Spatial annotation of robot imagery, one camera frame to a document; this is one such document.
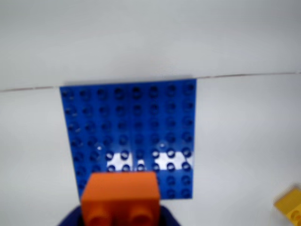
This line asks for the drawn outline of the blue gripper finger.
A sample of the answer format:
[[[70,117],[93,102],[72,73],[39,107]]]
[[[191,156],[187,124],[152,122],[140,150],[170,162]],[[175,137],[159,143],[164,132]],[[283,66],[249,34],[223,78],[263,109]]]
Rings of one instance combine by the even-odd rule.
[[[83,217],[81,207],[74,208],[67,216],[58,224],[58,226],[83,226]]]
[[[159,226],[181,226],[169,209],[160,206]]]

